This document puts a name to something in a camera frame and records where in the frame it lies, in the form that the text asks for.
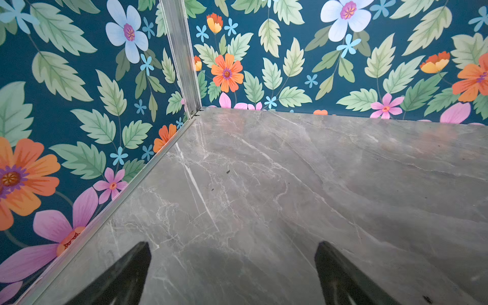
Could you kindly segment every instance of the pink flower center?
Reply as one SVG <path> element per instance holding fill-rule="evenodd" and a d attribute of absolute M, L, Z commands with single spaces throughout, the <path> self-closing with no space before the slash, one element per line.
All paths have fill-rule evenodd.
<path fill-rule="evenodd" d="M 342 19 L 350 19 L 354 13 L 357 11 L 356 4 L 354 1 L 350 1 L 344 5 L 341 11 L 341 18 Z"/>
<path fill-rule="evenodd" d="M 56 249 L 56 255 L 59 256 L 61 255 L 72 243 L 73 241 L 85 230 L 84 226 L 79 226 L 71 233 L 66 236 L 65 239 L 59 244 L 58 248 Z"/>
<path fill-rule="evenodd" d="M 128 23 L 123 26 L 123 33 L 128 41 L 134 41 L 134 39 L 136 38 L 136 32 L 134 31 L 134 28 Z"/>
<path fill-rule="evenodd" d="M 222 73 L 222 76 L 223 76 L 223 77 L 224 77 L 226 80 L 228 80 L 228 79 L 230 79 L 230 77 L 232 76 L 232 72 L 231 72 L 229 69 L 227 69 L 227 68 L 226 68 L 226 69 L 224 70 L 224 73 Z"/>
<path fill-rule="evenodd" d="M 482 75 L 480 75 L 480 78 L 476 80 L 476 82 L 483 82 L 487 78 L 487 76 L 488 72 L 483 73 Z"/>

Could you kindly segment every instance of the leaf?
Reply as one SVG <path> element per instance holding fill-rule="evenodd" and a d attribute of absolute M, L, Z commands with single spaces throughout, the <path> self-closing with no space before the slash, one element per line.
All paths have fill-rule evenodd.
<path fill-rule="evenodd" d="M 253 33 L 237 34 L 230 41 L 230 45 L 227 48 L 227 53 L 234 55 L 234 61 L 243 60 L 243 56 L 246 55 L 246 51 L 249 49 L 249 41 L 251 40 Z"/>
<path fill-rule="evenodd" d="M 205 71 L 200 71 L 197 76 L 198 86 L 200 87 L 200 99 L 207 96 L 207 81 L 205 80 Z"/>
<path fill-rule="evenodd" d="M 451 106 L 452 103 L 457 102 L 461 94 L 454 95 L 452 93 L 452 88 L 446 88 L 442 90 L 441 93 L 434 95 L 434 98 L 428 102 L 429 107 L 424 112 L 424 116 L 434 112 L 441 111 L 444 108 Z"/>
<path fill-rule="evenodd" d="M 184 0 L 186 14 L 191 18 L 196 18 L 197 14 L 203 13 L 207 8 L 197 0 Z"/>
<path fill-rule="evenodd" d="M 194 45 L 194 47 L 200 54 L 200 59 L 203 61 L 204 64 L 207 65 L 207 67 L 211 68 L 212 65 L 217 65 L 215 63 L 215 59 L 217 58 L 219 53 L 217 53 L 217 51 L 213 49 L 213 46 L 208 46 L 208 44 L 204 43 L 203 45 L 196 44 Z"/>
<path fill-rule="evenodd" d="M 153 65 L 155 68 L 163 68 L 159 60 L 156 58 L 156 53 L 154 53 L 153 50 L 147 49 L 146 51 L 144 51 L 144 55 L 146 56 L 146 58 L 149 58 L 149 56 L 152 58 L 151 65 Z"/>
<path fill-rule="evenodd" d="M 319 62 L 313 69 L 312 72 L 319 72 L 324 69 L 330 69 L 334 64 L 337 58 L 339 57 L 339 54 L 341 51 L 332 51 L 324 56 L 322 56 L 322 61 Z"/>
<path fill-rule="evenodd" d="M 412 18 L 413 16 L 420 13 L 421 10 L 424 10 L 424 12 L 428 10 L 432 3 L 434 3 L 434 0 L 402 0 L 402 2 L 404 3 L 396 10 L 393 15 L 391 15 L 390 18 L 398 19 L 401 17 L 405 17 L 409 14 L 409 18 Z"/>
<path fill-rule="evenodd" d="M 418 56 L 408 63 L 401 63 L 396 70 L 391 70 L 388 79 L 383 80 L 383 88 L 393 94 L 402 91 L 413 80 L 417 69 L 425 55 Z"/>
<path fill-rule="evenodd" d="M 359 53 L 363 54 L 366 57 L 371 56 L 371 48 L 369 47 L 369 34 L 366 31 L 361 31 L 359 33 L 354 32 L 352 35 L 352 41 L 355 41 L 356 39 L 360 38 L 361 42 L 354 46 L 354 49 L 358 50 Z"/>
<path fill-rule="evenodd" d="M 53 45 L 64 52 L 64 49 L 74 55 L 80 52 L 95 53 L 97 51 L 85 38 L 84 32 L 75 25 L 70 18 L 58 14 L 60 10 L 47 3 L 34 3 L 31 5 L 30 13 L 39 20 L 34 24 L 34 29 L 39 37 L 45 42 Z"/>
<path fill-rule="evenodd" d="M 432 94 L 439 89 L 436 85 L 441 81 L 445 74 L 446 72 L 436 74 L 426 81 L 421 79 L 413 88 L 409 87 L 400 107 L 405 111 L 412 111 L 425 105 L 425 103 L 432 97 Z"/>
<path fill-rule="evenodd" d="M 377 79 L 384 75 L 391 68 L 391 62 L 395 56 L 396 47 L 393 45 L 393 35 L 388 36 L 380 45 L 379 48 L 374 48 L 371 58 L 367 59 L 367 67 L 365 73 L 369 77 Z"/>
<path fill-rule="evenodd" d="M 109 144 L 114 140 L 117 128 L 105 113 L 102 115 L 95 109 L 92 112 L 73 109 L 71 112 L 83 123 L 80 128 L 88 133 L 87 136 L 96 139 L 95 143 Z"/>
<path fill-rule="evenodd" d="M 216 86 L 213 81 L 210 82 L 210 86 L 208 86 L 208 97 L 210 98 L 210 102 L 215 100 L 217 97 L 219 97 L 221 93 L 220 86 Z"/>
<path fill-rule="evenodd" d="M 151 110 L 151 119 L 153 122 L 156 121 L 156 112 L 158 111 L 158 103 L 151 92 L 151 97 L 149 98 L 149 110 Z"/>
<path fill-rule="evenodd" d="M 264 69 L 261 71 L 263 72 L 263 81 L 264 85 L 271 90 L 275 90 L 281 85 L 283 81 L 283 77 L 281 76 L 281 70 L 278 69 L 277 64 L 271 63 L 271 61 L 267 58 L 263 58 L 264 61 Z"/>
<path fill-rule="evenodd" d="M 56 152 L 66 162 L 61 164 L 68 169 L 74 169 L 71 173 L 82 175 L 85 180 L 95 179 L 103 174 L 107 158 L 103 151 L 92 144 L 91 148 L 83 142 L 77 142 L 77 146 L 70 144 L 57 144 L 49 149 Z"/>
<path fill-rule="evenodd" d="M 264 96 L 263 84 L 259 82 L 259 78 L 253 77 L 247 71 L 244 71 L 244 76 L 244 92 L 247 99 L 253 103 L 259 102 Z"/>
<path fill-rule="evenodd" d="M 325 81 L 323 81 L 319 88 L 319 92 L 317 93 L 317 96 L 315 97 L 315 100 L 321 99 L 326 93 L 329 93 L 332 90 L 332 85 L 334 84 L 334 74 L 329 76 Z"/>
<path fill-rule="evenodd" d="M 279 57 L 278 46 L 281 45 L 280 26 L 273 19 L 266 19 L 259 28 L 258 35 L 261 37 L 261 45 L 266 52 L 271 53 L 274 57 Z"/>
<path fill-rule="evenodd" d="M 163 10 L 161 9 L 161 4 L 158 3 L 158 9 L 156 10 L 156 25 L 158 26 L 156 30 L 156 37 L 161 37 L 168 33 L 166 29 L 166 23 L 164 22 L 164 14 Z"/>
<path fill-rule="evenodd" d="M 480 114 L 484 120 L 488 118 L 488 95 L 480 94 L 473 101 L 473 108 L 476 110 L 476 114 Z"/>
<path fill-rule="evenodd" d="M 445 28 L 451 25 L 452 14 L 447 6 L 441 6 L 428 12 L 422 17 L 422 22 L 413 29 L 408 38 L 408 45 L 402 56 L 412 54 L 422 47 L 425 49 L 434 40 L 437 40 Z"/>
<path fill-rule="evenodd" d="M 313 50 L 319 46 L 324 46 L 327 43 L 327 41 L 329 40 L 329 30 L 330 30 L 331 26 L 332 25 L 329 25 L 329 26 L 326 26 L 325 28 L 318 30 L 315 33 L 315 38 L 312 39 L 312 41 L 306 45 L 305 52 L 311 51 L 311 50 Z"/>
<path fill-rule="evenodd" d="M 464 69 L 470 63 L 479 65 L 480 57 L 488 53 L 488 37 L 483 40 L 480 33 L 475 33 L 473 37 L 469 35 L 456 35 L 452 37 L 455 50 L 451 51 L 452 61 L 458 63 L 456 67 Z"/>
<path fill-rule="evenodd" d="M 339 76 L 345 78 L 348 82 L 355 82 L 354 73 L 352 73 L 354 66 L 345 58 L 339 58 Z"/>
<path fill-rule="evenodd" d="M 75 75 L 78 72 L 66 63 L 68 61 L 57 54 L 41 51 L 32 60 L 32 74 L 38 83 L 45 82 L 47 89 L 54 95 L 57 91 L 68 101 L 71 98 L 83 102 L 93 101 L 82 87 L 85 82 Z"/>
<path fill-rule="evenodd" d="M 304 93 L 305 90 L 290 86 L 283 88 L 280 93 L 280 103 L 285 107 L 301 106 L 304 103 L 312 102 L 312 99 Z"/>
<path fill-rule="evenodd" d="M 154 91 L 161 92 L 161 93 L 166 93 L 165 88 L 159 83 L 159 79 L 158 78 L 156 78 L 156 77 L 154 77 L 152 75 L 149 75 L 147 77 L 147 79 L 149 80 L 149 84 L 151 85 L 151 87 L 153 88 Z"/>
<path fill-rule="evenodd" d="M 136 99 L 141 97 L 142 92 L 147 88 L 146 71 L 142 70 L 136 76 Z"/>
<path fill-rule="evenodd" d="M 168 99 L 168 106 L 166 107 L 166 114 L 175 114 L 182 108 L 182 96 L 181 94 L 176 91 L 175 93 L 171 94 L 171 97 Z"/>
<path fill-rule="evenodd" d="M 125 170 L 125 175 L 122 180 L 130 182 L 137 174 L 146 166 L 144 160 L 134 159 L 132 161 L 126 161 L 122 167 Z"/>
<path fill-rule="evenodd" d="M 127 108 L 127 100 L 123 98 L 123 90 L 119 89 L 116 81 L 110 81 L 108 76 L 100 70 L 96 70 L 100 86 L 98 91 L 102 95 L 100 99 L 105 104 L 108 113 L 114 116 L 120 116 Z"/>
<path fill-rule="evenodd" d="M 115 70 L 115 80 L 120 81 L 126 72 L 129 72 L 130 61 L 125 55 L 125 48 L 122 49 L 115 57 L 115 62 L 117 63 L 117 69 Z"/>
<path fill-rule="evenodd" d="M 142 120 L 137 122 L 132 121 L 129 126 L 125 126 L 122 130 L 122 142 L 125 148 L 136 149 L 142 144 L 143 140 L 147 138 L 147 132 L 152 125 L 143 123 Z"/>
<path fill-rule="evenodd" d="M 100 10 L 92 3 L 91 0 L 56 0 L 62 7 L 62 3 L 66 3 L 73 12 L 80 14 L 80 10 L 90 14 L 98 14 Z"/>
<path fill-rule="evenodd" d="M 236 0 L 231 7 L 236 11 L 244 11 L 245 14 L 249 14 L 254 10 L 256 13 L 260 8 L 266 6 L 266 1 L 263 0 Z"/>
<path fill-rule="evenodd" d="M 274 1 L 273 11 L 278 14 L 278 19 L 286 25 L 290 22 L 294 24 L 304 24 L 305 21 L 300 14 L 302 5 L 298 3 L 299 0 L 279 0 Z"/>
<path fill-rule="evenodd" d="M 225 39 L 225 34 L 222 35 L 222 38 L 220 38 L 219 51 L 222 56 L 227 52 L 227 40 Z"/>
<path fill-rule="evenodd" d="M 151 10 L 152 6 L 156 4 L 156 0 L 139 0 L 138 11 L 145 11 L 146 9 Z"/>
<path fill-rule="evenodd" d="M 32 132 L 25 130 L 34 118 L 28 118 L 32 104 L 24 104 L 24 85 L 24 81 L 15 81 L 0 89 L 0 137 L 6 138 L 11 146 L 28 138 Z"/>
<path fill-rule="evenodd" d="M 171 58 L 169 58 L 166 53 L 166 48 L 163 48 L 163 60 L 161 61 L 161 66 L 163 67 L 164 80 L 167 83 L 174 83 L 176 80 L 176 71 L 171 62 Z"/>
<path fill-rule="evenodd" d="M 367 91 L 361 88 L 361 91 L 351 91 L 349 96 L 343 97 L 337 101 L 337 104 L 347 106 L 346 109 L 352 111 L 368 111 L 371 109 L 371 104 L 378 100 L 378 93 L 376 90 L 370 89 Z"/>
<path fill-rule="evenodd" d="M 293 38 L 291 48 L 286 50 L 285 64 L 283 65 L 283 72 L 288 77 L 299 75 L 303 70 L 304 64 L 304 50 L 300 49 L 300 44 L 296 38 Z"/>
<path fill-rule="evenodd" d="M 229 17 L 229 9 L 227 9 L 227 4 L 225 3 L 225 0 L 215 0 L 215 5 L 220 8 L 222 14 L 224 14 L 226 17 Z"/>

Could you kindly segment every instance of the light green leaf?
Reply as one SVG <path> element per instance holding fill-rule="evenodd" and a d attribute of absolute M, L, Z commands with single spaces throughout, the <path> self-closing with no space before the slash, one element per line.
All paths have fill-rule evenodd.
<path fill-rule="evenodd" d="M 225 39 L 225 34 L 223 34 L 222 38 L 220 38 L 219 51 L 222 56 L 227 52 L 227 40 Z"/>
<path fill-rule="evenodd" d="M 452 13 L 447 6 L 441 6 L 428 12 L 422 17 L 422 22 L 413 29 L 413 34 L 408 38 L 408 45 L 402 56 L 412 54 L 422 47 L 427 48 L 434 40 L 437 40 L 445 28 L 451 25 Z"/>
<path fill-rule="evenodd" d="M 302 5 L 298 3 L 299 0 L 280 0 L 274 1 L 273 11 L 278 14 L 278 19 L 289 25 L 290 22 L 294 24 L 304 24 L 300 10 Z"/>
<path fill-rule="evenodd" d="M 224 14 L 226 17 L 229 17 L 229 9 L 227 8 L 225 0 L 215 0 L 215 5 L 220 8 L 222 14 Z"/>
<path fill-rule="evenodd" d="M 321 99 L 326 93 L 329 93 L 332 91 L 332 85 L 334 84 L 334 74 L 329 76 L 325 81 L 323 81 L 319 88 L 319 92 L 317 93 L 317 96 L 315 97 L 315 100 Z"/>
<path fill-rule="evenodd" d="M 151 124 L 143 123 L 142 120 L 132 121 L 129 126 L 124 127 L 122 130 L 122 142 L 125 148 L 136 149 L 139 147 L 143 140 L 147 138 L 147 132 L 151 127 Z"/>
<path fill-rule="evenodd" d="M 146 71 L 141 71 L 136 76 L 136 99 L 141 97 L 142 92 L 147 88 Z"/>
<path fill-rule="evenodd" d="M 122 180 L 125 182 L 130 182 L 135 176 L 137 176 L 137 174 L 139 174 L 144 166 L 146 166 L 144 160 L 134 159 L 132 161 L 125 162 L 122 167 L 122 169 L 125 170 L 125 175 Z"/>
<path fill-rule="evenodd" d="M 428 102 L 428 107 L 424 112 L 424 116 L 434 112 L 434 111 L 441 111 L 444 108 L 451 106 L 452 103 L 457 102 L 458 98 L 461 94 L 454 95 L 452 93 L 452 88 L 446 88 L 442 90 L 441 93 L 434 95 L 434 98 Z"/>
<path fill-rule="evenodd" d="M 244 92 L 247 99 L 253 103 L 259 102 L 264 96 L 263 84 L 259 82 L 259 78 L 253 77 L 247 71 L 244 71 L 244 76 Z"/>
<path fill-rule="evenodd" d="M 215 83 L 211 81 L 210 86 L 208 86 L 208 97 L 210 98 L 210 102 L 219 97 L 220 93 L 220 86 L 217 87 Z"/>
<path fill-rule="evenodd" d="M 156 37 L 161 37 L 168 33 L 166 29 L 166 22 L 164 22 L 163 10 L 158 2 L 158 9 L 156 10 L 156 25 L 158 26 L 156 30 Z"/>
<path fill-rule="evenodd" d="M 293 38 L 291 48 L 286 50 L 285 64 L 283 65 L 283 72 L 288 77 L 299 75 L 303 70 L 304 64 L 304 50 L 300 49 L 300 44 L 296 38 Z"/>
<path fill-rule="evenodd" d="M 352 111 L 368 111 L 371 109 L 371 104 L 378 100 L 378 93 L 376 90 L 370 89 L 367 91 L 362 88 L 361 91 L 351 91 L 349 96 L 343 97 L 337 101 L 337 104 L 347 106 L 346 109 Z"/>
<path fill-rule="evenodd" d="M 401 63 L 396 70 L 390 71 L 388 79 L 383 81 L 386 92 L 393 94 L 402 91 L 413 80 L 419 70 L 417 69 L 425 55 L 418 56 L 408 63 Z"/>
<path fill-rule="evenodd" d="M 175 93 L 171 94 L 171 97 L 168 99 L 168 106 L 166 107 L 166 114 L 175 114 L 180 111 L 182 108 L 182 96 L 181 94 L 176 91 Z"/>
<path fill-rule="evenodd" d="M 200 87 L 200 99 L 207 96 L 207 81 L 205 80 L 205 71 L 202 70 L 197 76 L 198 86 Z"/>
<path fill-rule="evenodd" d="M 151 119 L 153 123 L 156 121 L 156 112 L 158 112 L 158 103 L 151 92 L 151 97 L 149 98 L 149 110 L 151 111 Z"/>
<path fill-rule="evenodd" d="M 367 67 L 365 73 L 369 77 L 377 79 L 384 75 L 391 68 L 391 62 L 395 56 L 396 47 L 393 45 L 393 35 L 388 36 L 380 45 L 379 48 L 374 48 L 371 58 L 367 59 Z"/>
<path fill-rule="evenodd" d="M 186 14 L 191 18 L 196 18 L 197 14 L 203 13 L 207 8 L 197 0 L 184 0 Z"/>
<path fill-rule="evenodd" d="M 97 51 L 85 38 L 84 32 L 75 25 L 70 18 L 58 14 L 60 10 L 47 3 L 34 3 L 31 5 L 30 13 L 39 20 L 39 24 L 34 24 L 37 35 L 45 42 L 53 45 L 64 52 L 64 49 L 74 55 L 80 52 L 95 53 Z"/>
<path fill-rule="evenodd" d="M 194 47 L 197 49 L 200 59 L 207 67 L 211 68 L 213 65 L 217 65 L 215 59 L 219 53 L 213 49 L 213 46 L 208 46 L 208 44 L 204 43 L 203 45 L 196 44 Z"/>
<path fill-rule="evenodd" d="M 390 18 L 398 19 L 410 15 L 409 18 L 420 13 L 421 10 L 428 10 L 434 0 L 402 0 L 404 2 Z"/>
<path fill-rule="evenodd" d="M 164 80 L 167 83 L 174 83 L 176 80 L 176 71 L 171 62 L 171 58 L 169 58 L 166 53 L 166 48 L 163 48 L 163 60 L 161 61 L 161 66 L 163 67 Z"/>
<path fill-rule="evenodd" d="M 139 11 L 145 11 L 146 9 L 149 8 L 149 10 L 152 10 L 152 6 L 156 4 L 156 0 L 139 0 L 139 6 L 137 7 L 137 10 Z"/>
<path fill-rule="evenodd" d="M 456 67 L 464 69 L 470 63 L 479 65 L 480 57 L 488 53 L 488 37 L 483 40 L 480 33 L 475 33 L 473 37 L 469 35 L 456 35 L 452 37 L 455 50 L 451 51 L 452 61 L 458 63 Z"/>
<path fill-rule="evenodd" d="M 480 114 L 484 120 L 488 118 L 488 95 L 480 94 L 473 101 L 473 108 L 476 110 L 476 114 Z"/>
<path fill-rule="evenodd" d="M 311 51 L 311 50 L 315 49 L 316 47 L 324 46 L 327 43 L 327 41 L 329 40 L 329 30 L 330 30 L 331 26 L 332 25 L 329 25 L 329 26 L 326 26 L 325 28 L 318 30 L 315 33 L 315 38 L 312 39 L 312 41 L 306 45 L 305 51 L 306 52 Z"/>
<path fill-rule="evenodd" d="M 263 72 L 264 85 L 270 90 L 275 90 L 283 81 L 281 70 L 278 69 L 277 64 L 271 63 L 269 59 L 263 57 L 263 61 L 264 69 L 261 71 Z"/>
<path fill-rule="evenodd" d="M 245 14 L 249 14 L 253 10 L 254 10 L 254 13 L 256 13 L 260 8 L 265 7 L 266 1 L 263 1 L 263 0 L 236 0 L 231 6 L 236 11 L 244 11 Z"/>
<path fill-rule="evenodd" d="M 237 34 L 230 41 L 229 47 L 227 47 L 227 53 L 234 55 L 234 61 L 243 60 L 243 56 L 246 55 L 246 51 L 249 49 L 249 41 L 251 40 L 253 33 Z"/>
<path fill-rule="evenodd" d="M 66 59 L 57 54 L 41 51 L 32 60 L 32 74 L 38 83 L 45 82 L 47 89 L 54 95 L 57 91 L 68 101 L 71 98 L 83 102 L 93 101 L 82 87 L 85 82 L 75 75 L 78 72 L 67 63 Z"/>
<path fill-rule="evenodd" d="M 116 81 L 110 81 L 108 76 L 100 70 L 96 70 L 100 86 L 98 91 L 102 95 L 100 99 L 105 104 L 105 109 L 114 116 L 120 116 L 127 108 L 127 100 L 123 98 L 123 90 L 119 89 Z"/>
<path fill-rule="evenodd" d="M 156 92 L 161 92 L 161 93 L 166 93 L 165 88 L 159 83 L 159 79 L 150 75 L 147 77 L 149 80 L 149 84 L 153 88 L 154 91 Z"/>
<path fill-rule="evenodd" d="M 101 176 L 105 170 L 107 163 L 105 153 L 103 151 L 98 152 L 98 149 L 93 144 L 91 148 L 83 142 L 77 142 L 77 146 L 57 144 L 49 149 L 66 160 L 66 162 L 61 164 L 62 166 L 74 169 L 71 173 L 82 175 L 82 179 L 95 179 Z"/>
<path fill-rule="evenodd" d="M 319 62 L 313 69 L 312 72 L 319 72 L 324 69 L 330 69 L 336 62 L 337 58 L 339 57 L 339 54 L 341 51 L 332 51 L 324 56 L 322 56 L 322 61 Z"/>
<path fill-rule="evenodd" d="M 304 103 L 312 102 L 312 99 L 304 92 L 305 90 L 288 86 L 283 88 L 278 99 L 285 107 L 301 106 Z"/>
<path fill-rule="evenodd" d="M 6 138 L 11 146 L 32 132 L 26 130 L 34 118 L 28 118 L 32 104 L 24 104 L 24 85 L 24 81 L 15 81 L 0 89 L 0 137 Z"/>
<path fill-rule="evenodd" d="M 115 80 L 120 81 L 126 72 L 129 72 L 130 61 L 125 55 L 125 48 L 123 48 L 115 57 L 115 62 L 117 63 L 117 68 L 115 70 Z"/>
<path fill-rule="evenodd" d="M 361 31 L 359 33 L 354 32 L 352 35 L 352 41 L 355 41 L 356 39 L 361 39 L 361 42 L 354 46 L 354 49 L 358 50 L 359 53 L 363 54 L 366 57 L 371 56 L 371 48 L 369 47 L 369 34 L 366 31 Z"/>
<path fill-rule="evenodd" d="M 345 58 L 339 58 L 339 76 L 345 78 L 348 82 L 355 82 L 354 73 L 352 73 L 354 66 Z"/>
<path fill-rule="evenodd" d="M 62 3 L 66 3 L 73 12 L 80 14 L 80 10 L 90 14 L 98 14 L 100 10 L 92 3 L 91 0 L 56 0 L 62 7 Z"/>
<path fill-rule="evenodd" d="M 83 109 L 73 109 L 71 112 L 83 125 L 80 128 L 88 133 L 88 137 L 96 139 L 95 143 L 109 144 L 113 142 L 117 128 L 114 121 L 105 113 L 102 115 L 95 109 L 92 112 Z"/>
<path fill-rule="evenodd" d="M 405 111 L 412 111 L 425 105 L 425 103 L 432 97 L 432 94 L 439 89 L 436 85 L 441 81 L 445 74 L 446 72 L 436 74 L 426 81 L 421 79 L 413 88 L 409 87 L 400 107 Z"/>
<path fill-rule="evenodd" d="M 261 37 L 261 45 L 266 52 L 271 53 L 274 57 L 279 57 L 278 46 L 281 45 L 281 33 L 278 30 L 280 26 L 273 19 L 266 19 L 259 28 L 258 35 Z"/>

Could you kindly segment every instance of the small blue flower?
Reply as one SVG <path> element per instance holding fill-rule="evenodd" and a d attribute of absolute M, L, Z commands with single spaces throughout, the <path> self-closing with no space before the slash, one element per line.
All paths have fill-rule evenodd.
<path fill-rule="evenodd" d="M 480 9 L 478 10 L 478 13 L 480 13 L 481 17 L 473 18 L 468 22 L 469 24 L 478 23 L 474 27 L 475 32 L 478 32 L 480 30 L 483 23 L 488 25 L 487 7 L 486 6 L 480 7 Z"/>
<path fill-rule="evenodd" d="M 224 26 L 224 30 L 225 30 L 225 31 L 229 30 L 229 31 L 227 32 L 227 35 L 229 35 L 229 36 L 230 36 L 230 33 L 232 33 L 232 34 L 236 35 L 236 34 L 237 34 L 237 32 L 236 32 L 235 28 L 236 28 L 238 25 L 239 25 L 239 24 L 237 24 L 237 22 L 236 22 L 236 23 L 232 23 L 232 18 L 229 18 L 229 25 Z"/>
<path fill-rule="evenodd" d="M 137 108 L 137 112 L 142 112 L 142 115 L 144 115 L 144 109 L 147 109 L 147 106 L 142 105 L 142 100 L 139 100 L 139 104 L 134 104 L 134 106 Z"/>
<path fill-rule="evenodd" d="M 24 0 L 13 0 L 12 6 L 10 6 L 5 0 L 0 0 L 0 6 L 7 10 L 7 12 L 0 14 L 0 21 L 3 23 L 9 23 L 14 18 L 17 19 L 17 24 L 19 28 L 26 34 L 30 34 L 29 27 L 25 23 L 25 21 L 32 23 L 33 25 L 38 25 L 39 20 L 34 16 L 31 16 L 27 13 L 23 13 L 22 10 L 25 7 Z"/>
<path fill-rule="evenodd" d="M 142 155 L 141 160 L 144 160 L 147 158 L 147 160 L 149 161 L 149 159 L 151 158 L 151 155 L 154 155 L 154 151 L 152 151 L 152 144 L 149 147 L 146 147 L 146 145 L 143 145 L 142 150 L 144 151 L 144 154 Z"/>
<path fill-rule="evenodd" d="M 149 76 L 149 70 L 154 70 L 154 67 L 151 66 L 151 61 L 152 61 L 152 57 L 149 56 L 146 60 L 146 56 L 144 56 L 144 54 L 141 53 L 141 59 L 142 61 L 144 62 L 142 65 L 141 65 L 141 71 L 143 71 L 144 69 L 146 69 L 146 74 Z"/>
<path fill-rule="evenodd" d="M 144 17 L 144 23 L 146 24 L 146 26 L 142 27 L 142 31 L 147 32 L 147 38 L 151 39 L 151 34 L 153 36 L 155 36 L 154 31 L 152 30 L 152 28 L 154 27 L 154 24 L 152 22 L 150 24 L 147 24 L 146 17 Z"/>
<path fill-rule="evenodd" d="M 202 42 L 203 42 L 203 39 L 204 38 L 208 38 L 208 34 L 205 33 L 205 31 L 207 30 L 207 26 L 204 24 L 202 28 L 200 28 L 199 26 L 197 26 L 197 38 L 200 37 L 202 39 Z"/>
<path fill-rule="evenodd" d="M 121 165 L 123 165 L 123 164 L 124 164 L 123 159 L 124 159 L 124 158 L 127 158 L 129 155 L 127 155 L 127 154 L 123 154 L 122 152 L 123 152 L 123 148 L 119 146 L 119 149 L 117 150 L 117 153 L 116 153 L 116 154 L 114 154 L 114 153 L 111 153 L 111 154 L 110 154 L 110 157 L 111 157 L 111 158 L 115 158 L 115 160 L 114 160 L 114 162 L 112 163 L 112 165 L 114 165 L 114 166 L 115 166 L 117 163 L 120 163 Z"/>
<path fill-rule="evenodd" d="M 347 52 L 349 52 L 350 54 L 356 54 L 356 50 L 354 49 L 354 47 L 357 46 L 361 42 L 361 39 L 358 38 L 353 42 L 351 42 L 351 40 L 352 40 L 352 35 L 347 34 L 346 35 L 346 44 L 341 44 L 341 45 L 337 46 L 337 48 L 336 48 L 337 51 L 344 50 L 341 54 L 342 58 L 344 58 L 346 56 Z"/>
<path fill-rule="evenodd" d="M 381 15 L 381 13 L 383 13 L 384 17 L 388 17 L 390 12 L 386 8 L 395 5 L 396 0 L 390 0 L 387 3 L 385 2 L 386 0 L 380 0 L 380 5 L 375 4 L 369 8 L 371 12 L 377 11 L 376 14 L 374 14 L 373 16 L 373 20 L 377 19 Z"/>
<path fill-rule="evenodd" d="M 269 98 L 269 96 L 266 97 L 267 102 L 264 102 L 264 105 L 268 106 L 269 109 L 271 109 L 272 106 L 276 107 L 278 106 L 274 101 L 276 101 L 276 97 L 274 96 L 272 99 Z"/>
<path fill-rule="evenodd" d="M 317 74 L 314 74 L 313 77 L 310 77 L 310 75 L 307 75 L 306 78 L 308 80 L 305 82 L 305 85 L 310 84 L 309 88 L 311 88 L 313 85 L 318 84 L 318 82 L 315 80 L 317 78 Z"/>
<path fill-rule="evenodd" d="M 176 129 L 180 129 L 183 126 L 182 118 L 180 117 L 179 120 L 176 120 Z"/>

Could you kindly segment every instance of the gray marble floor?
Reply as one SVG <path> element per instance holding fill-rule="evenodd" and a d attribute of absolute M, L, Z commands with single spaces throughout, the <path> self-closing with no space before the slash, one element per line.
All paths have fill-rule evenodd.
<path fill-rule="evenodd" d="M 36 304 L 138 241 L 141 304 L 324 304 L 333 243 L 405 305 L 488 303 L 488 127 L 207 108 Z"/>

